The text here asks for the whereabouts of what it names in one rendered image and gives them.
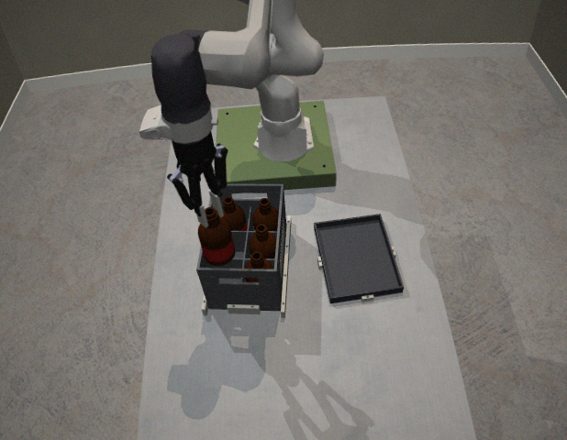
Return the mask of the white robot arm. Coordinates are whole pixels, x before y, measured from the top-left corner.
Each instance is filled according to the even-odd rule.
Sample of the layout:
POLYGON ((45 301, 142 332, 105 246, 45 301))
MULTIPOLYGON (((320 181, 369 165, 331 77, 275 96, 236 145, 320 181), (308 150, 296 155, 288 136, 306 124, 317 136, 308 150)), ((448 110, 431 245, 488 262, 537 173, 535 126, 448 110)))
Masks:
POLYGON ((255 87, 262 122, 253 147, 273 161, 295 160, 314 145, 310 120, 299 107, 298 88, 284 75, 316 74, 324 53, 303 28, 295 0, 239 1, 249 6, 245 29, 184 30, 154 45, 152 78, 161 106, 148 109, 140 137, 199 141, 218 125, 218 119, 212 119, 207 84, 255 87))

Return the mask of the grey divided crate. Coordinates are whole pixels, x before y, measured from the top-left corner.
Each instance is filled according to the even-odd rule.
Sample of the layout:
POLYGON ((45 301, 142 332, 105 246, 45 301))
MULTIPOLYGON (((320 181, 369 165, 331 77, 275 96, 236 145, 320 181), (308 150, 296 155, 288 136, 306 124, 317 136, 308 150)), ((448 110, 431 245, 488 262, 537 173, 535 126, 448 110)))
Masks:
POLYGON ((220 197, 222 207, 223 199, 232 197, 232 193, 267 193, 271 206, 279 212, 277 231, 268 231, 276 237, 275 258, 267 258, 273 269, 245 269, 250 261, 250 239, 256 234, 252 217, 259 208, 260 199, 233 199, 235 204, 243 209, 247 221, 247 231, 231 231, 235 247, 234 258, 224 266, 212 266, 206 262, 200 248, 196 271, 208 309, 227 310, 228 304, 242 304, 259 305, 260 311, 281 311, 286 238, 284 198, 262 189, 239 188, 223 192, 220 197), (258 278, 259 282, 245 282, 245 278, 258 278))

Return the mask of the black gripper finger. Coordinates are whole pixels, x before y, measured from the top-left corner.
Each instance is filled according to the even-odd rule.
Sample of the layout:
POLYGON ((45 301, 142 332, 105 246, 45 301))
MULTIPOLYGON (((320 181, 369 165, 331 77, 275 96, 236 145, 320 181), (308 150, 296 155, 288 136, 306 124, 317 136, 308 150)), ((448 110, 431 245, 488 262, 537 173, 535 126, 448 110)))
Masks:
POLYGON ((204 164, 206 166, 206 172, 204 172, 204 176, 206 179, 206 183, 208 185, 209 195, 211 199, 211 203, 213 208, 217 210, 218 215, 220 217, 224 216, 222 205, 221 205, 221 196, 222 192, 220 191, 222 188, 225 189, 227 187, 227 168, 226 168, 226 157, 228 154, 228 150, 218 143, 215 148, 217 149, 216 156, 214 158, 215 164, 215 174, 214 169, 212 166, 212 162, 210 159, 204 160, 204 164), (215 177, 216 175, 216 177, 215 177), (217 179, 216 179, 217 178, 217 179))
POLYGON ((194 177, 191 178, 187 176, 190 195, 183 184, 183 177, 182 177, 182 173, 180 172, 180 168, 181 165, 179 165, 179 168, 176 170, 174 174, 170 173, 167 176, 167 179, 174 184, 183 203, 190 210, 195 209, 198 222, 201 223, 204 227, 208 227, 205 208, 202 205, 201 188, 200 188, 200 181, 201 181, 200 167, 197 164, 195 164, 193 166, 194 177))

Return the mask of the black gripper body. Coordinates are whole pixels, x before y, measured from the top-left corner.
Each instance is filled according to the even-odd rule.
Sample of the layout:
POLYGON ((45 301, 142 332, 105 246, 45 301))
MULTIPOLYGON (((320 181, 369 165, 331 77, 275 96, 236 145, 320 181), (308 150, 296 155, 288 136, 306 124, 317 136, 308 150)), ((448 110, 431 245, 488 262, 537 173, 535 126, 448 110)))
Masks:
POLYGON ((206 160, 207 157, 212 154, 209 159, 211 160, 211 162, 213 162, 213 159, 217 153, 216 148, 214 148, 213 151, 214 141, 211 131, 206 137, 202 138, 199 141, 185 144, 174 143, 172 141, 172 145, 175 156, 177 158, 177 169, 179 168, 179 165, 181 165, 180 172, 190 177, 194 177, 193 166, 195 164, 200 167, 200 174, 206 172, 207 170, 204 162, 200 161, 206 160), (190 162, 199 163, 188 164, 190 162))

